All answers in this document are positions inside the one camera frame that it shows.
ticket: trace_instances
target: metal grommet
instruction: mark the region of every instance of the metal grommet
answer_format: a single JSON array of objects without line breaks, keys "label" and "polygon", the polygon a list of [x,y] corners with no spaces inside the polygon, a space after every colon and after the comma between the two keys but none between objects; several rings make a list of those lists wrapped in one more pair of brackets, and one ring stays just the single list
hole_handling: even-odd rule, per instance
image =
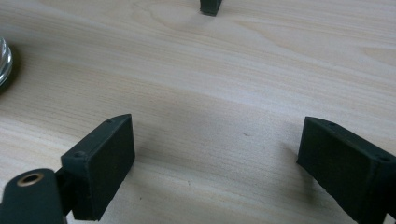
[{"label": "metal grommet", "polygon": [[29,175],[26,175],[26,176],[22,177],[21,179],[19,179],[17,182],[17,185],[20,187],[28,187],[28,186],[31,186],[31,185],[37,183],[43,177],[44,177],[44,175],[41,173],[29,174]]},{"label": "metal grommet", "polygon": [[6,40],[0,36],[0,86],[6,83],[12,68],[12,53]]}]

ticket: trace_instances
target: metal lid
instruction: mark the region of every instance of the metal lid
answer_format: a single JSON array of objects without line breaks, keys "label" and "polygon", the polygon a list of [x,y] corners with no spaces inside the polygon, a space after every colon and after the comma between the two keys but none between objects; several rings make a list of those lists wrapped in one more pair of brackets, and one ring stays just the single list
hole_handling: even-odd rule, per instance
[{"label": "metal lid", "polygon": [[12,68],[12,54],[6,40],[0,37],[0,86],[3,85]]}]

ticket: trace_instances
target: hole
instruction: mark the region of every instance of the hole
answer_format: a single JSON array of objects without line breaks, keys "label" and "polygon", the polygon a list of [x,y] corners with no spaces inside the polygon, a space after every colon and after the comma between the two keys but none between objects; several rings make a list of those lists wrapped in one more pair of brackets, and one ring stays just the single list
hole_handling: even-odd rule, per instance
[{"label": "hole", "polygon": [[388,157],[379,157],[379,159],[381,161],[390,161],[390,158],[388,158]]},{"label": "hole", "polygon": [[20,187],[27,187],[31,186],[38,181],[40,181],[44,177],[43,174],[41,173],[36,173],[36,174],[29,174],[24,177],[22,177],[20,180],[18,180],[18,186]]},{"label": "hole", "polygon": [[83,151],[78,151],[78,152],[76,152],[76,153],[74,154],[74,156],[75,156],[75,157],[83,157],[83,156],[85,156],[85,152],[83,152]]}]

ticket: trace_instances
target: light wood surface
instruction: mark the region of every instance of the light wood surface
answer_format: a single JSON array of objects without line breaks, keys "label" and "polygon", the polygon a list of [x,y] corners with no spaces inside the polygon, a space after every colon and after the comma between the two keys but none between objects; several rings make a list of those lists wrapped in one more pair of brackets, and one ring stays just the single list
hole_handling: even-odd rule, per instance
[{"label": "light wood surface", "polygon": [[136,160],[100,223],[354,223],[296,155],[305,116],[396,154],[396,1],[223,0],[216,18],[199,7],[0,0],[16,56],[0,193],[131,113]]}]

